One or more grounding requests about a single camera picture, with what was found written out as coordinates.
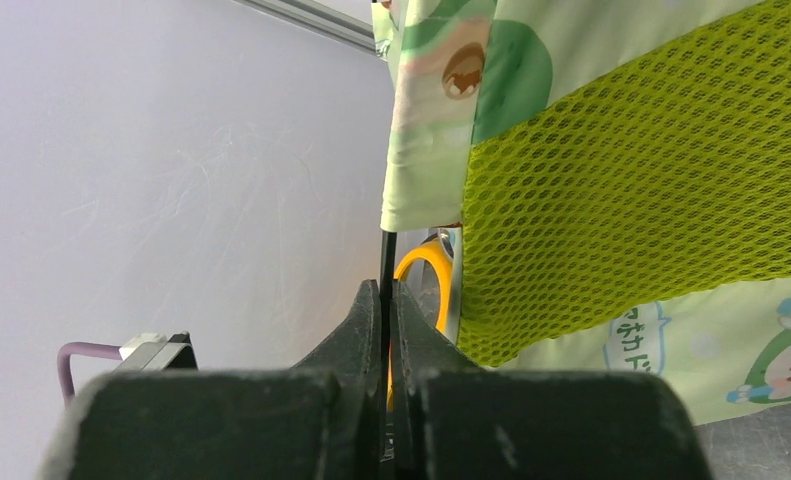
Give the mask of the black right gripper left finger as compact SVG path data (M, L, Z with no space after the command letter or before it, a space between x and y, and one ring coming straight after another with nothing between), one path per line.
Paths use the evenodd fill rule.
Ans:
M282 370L199 370L188 343L100 375L71 401L41 479L375 479L382 455L381 306L362 282L346 318Z

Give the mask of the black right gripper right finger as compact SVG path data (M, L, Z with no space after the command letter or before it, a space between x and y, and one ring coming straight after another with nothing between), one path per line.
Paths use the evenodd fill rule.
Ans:
M390 301L398 479L708 479L688 414L660 378L486 370Z

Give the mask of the long black tent pole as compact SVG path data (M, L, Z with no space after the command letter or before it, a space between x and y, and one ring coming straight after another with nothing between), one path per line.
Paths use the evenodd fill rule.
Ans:
M379 466L378 479L388 479L389 458L387 456L387 412L388 412L388 385L390 365L390 313L392 301L392 288L395 270L395 257L397 234L382 232L381 265L379 278L379 293L381 306L381 343L380 343L380 398L379 398Z

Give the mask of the green avocado-print pet tent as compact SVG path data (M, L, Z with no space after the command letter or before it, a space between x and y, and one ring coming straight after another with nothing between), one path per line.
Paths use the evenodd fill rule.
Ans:
M375 1L381 226L462 227L477 364L791 404L791 1Z

